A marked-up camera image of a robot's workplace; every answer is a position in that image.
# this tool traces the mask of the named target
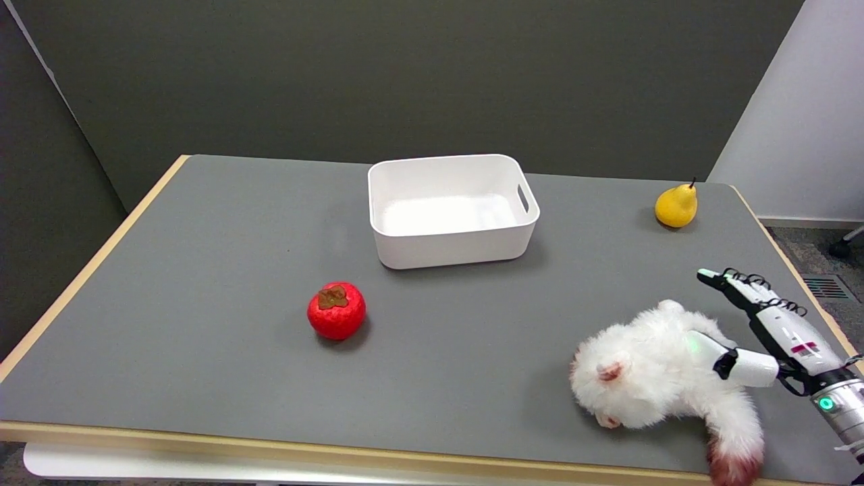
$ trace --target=stuffed animal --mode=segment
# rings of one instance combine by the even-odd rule
[[[579,345],[570,387],[580,406],[608,428],[640,429],[671,416],[705,420],[714,486],[749,486],[759,476],[764,441],[744,388],[722,380],[695,355],[688,331],[729,348],[717,322],[673,300],[616,323]]]

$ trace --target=chair wheel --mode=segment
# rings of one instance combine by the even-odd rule
[[[840,240],[828,246],[828,253],[838,259],[847,258],[851,252],[852,249],[849,248],[849,242],[846,240]]]

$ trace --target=bin handle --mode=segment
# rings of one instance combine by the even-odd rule
[[[519,198],[519,201],[522,202],[522,208],[525,210],[525,213],[528,214],[528,210],[530,207],[528,206],[528,198],[525,197],[525,191],[522,189],[522,184],[516,185],[516,194]]]

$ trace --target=white storage bin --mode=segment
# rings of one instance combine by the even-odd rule
[[[378,258],[393,269],[515,259],[540,208],[503,155],[390,160],[369,169]]]

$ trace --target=yellow pear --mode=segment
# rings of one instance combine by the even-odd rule
[[[696,217],[696,178],[690,184],[681,184],[665,190],[654,204],[658,221],[668,227],[685,227]]]

